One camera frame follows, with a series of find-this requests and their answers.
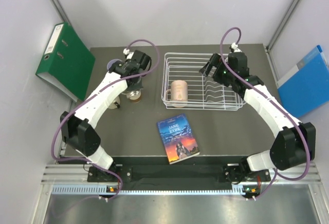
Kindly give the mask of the white wire dish rack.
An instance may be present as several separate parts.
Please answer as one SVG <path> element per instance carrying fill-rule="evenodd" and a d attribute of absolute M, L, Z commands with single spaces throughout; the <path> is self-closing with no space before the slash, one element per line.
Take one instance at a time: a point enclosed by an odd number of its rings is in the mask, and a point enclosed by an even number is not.
<path fill-rule="evenodd" d="M 213 81 L 215 68 L 207 77 L 199 72 L 211 56 L 212 53 L 165 53 L 161 99 L 167 109 L 239 110 L 244 106 L 245 101 L 231 87 Z M 171 99 L 171 84 L 178 80 L 187 83 L 188 100 L 184 103 Z"/>

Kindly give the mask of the lilac cup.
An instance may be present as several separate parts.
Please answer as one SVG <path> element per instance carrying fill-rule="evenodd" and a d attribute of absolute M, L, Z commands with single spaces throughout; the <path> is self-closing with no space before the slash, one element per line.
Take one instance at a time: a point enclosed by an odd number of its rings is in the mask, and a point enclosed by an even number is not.
<path fill-rule="evenodd" d="M 112 59 L 112 60 L 110 60 L 109 62 L 108 62 L 108 64 L 107 64 L 107 70 L 109 70 L 110 68 L 111 68 L 111 66 L 114 64 L 114 63 L 116 63 L 116 62 L 118 62 L 118 61 L 120 61 L 120 59 Z"/>

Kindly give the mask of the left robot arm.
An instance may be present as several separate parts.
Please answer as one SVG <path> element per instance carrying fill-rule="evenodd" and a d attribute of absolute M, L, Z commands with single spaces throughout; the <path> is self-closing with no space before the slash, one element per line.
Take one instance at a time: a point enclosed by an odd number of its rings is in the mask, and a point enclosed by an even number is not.
<path fill-rule="evenodd" d="M 152 65 L 151 57 L 139 50 L 124 50 L 125 60 L 111 60 L 102 82 L 61 127 L 62 140 L 89 162 L 99 166 L 99 175 L 105 181 L 116 177 L 113 158 L 101 146 L 101 138 L 95 131 L 98 121 L 110 106 L 118 108 L 120 94 L 131 97 L 140 92 L 142 77 L 139 75 Z"/>

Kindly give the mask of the cream mug black handle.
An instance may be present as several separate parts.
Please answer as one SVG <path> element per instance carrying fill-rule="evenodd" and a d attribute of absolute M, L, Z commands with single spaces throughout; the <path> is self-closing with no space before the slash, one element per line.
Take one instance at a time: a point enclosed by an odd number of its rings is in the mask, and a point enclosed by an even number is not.
<path fill-rule="evenodd" d="M 120 98 L 117 96 L 114 101 L 109 105 L 108 109 L 119 109 L 120 108 Z"/>

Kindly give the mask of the pink mug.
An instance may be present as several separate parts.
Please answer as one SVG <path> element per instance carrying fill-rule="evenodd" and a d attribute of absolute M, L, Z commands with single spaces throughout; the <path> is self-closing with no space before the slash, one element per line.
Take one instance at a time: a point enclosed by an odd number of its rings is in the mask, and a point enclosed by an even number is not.
<path fill-rule="evenodd" d="M 170 105 L 175 108 L 183 108 L 188 102 L 188 84 L 184 80 L 175 80 L 166 91 L 165 97 L 170 94 Z"/>

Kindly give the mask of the cream and brown cup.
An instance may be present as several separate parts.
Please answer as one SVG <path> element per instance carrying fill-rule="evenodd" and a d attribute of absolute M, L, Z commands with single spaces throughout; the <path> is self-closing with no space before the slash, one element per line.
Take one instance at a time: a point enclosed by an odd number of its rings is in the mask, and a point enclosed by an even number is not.
<path fill-rule="evenodd" d="M 138 103 L 141 100 L 141 91 L 131 91 L 126 96 L 131 103 Z"/>

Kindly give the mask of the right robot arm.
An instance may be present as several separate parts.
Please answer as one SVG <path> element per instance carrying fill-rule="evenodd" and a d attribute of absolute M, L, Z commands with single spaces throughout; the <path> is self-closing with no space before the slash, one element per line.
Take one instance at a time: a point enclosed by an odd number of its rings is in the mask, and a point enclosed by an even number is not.
<path fill-rule="evenodd" d="M 273 97 L 258 76 L 249 73 L 247 56 L 233 43 L 225 59 L 214 53 L 199 72 L 212 75 L 215 82 L 231 87 L 265 121 L 275 138 L 272 147 L 242 159 L 240 175 L 253 180 L 259 171 L 275 168 L 284 171 L 310 163 L 315 158 L 316 128 L 289 114 Z"/>

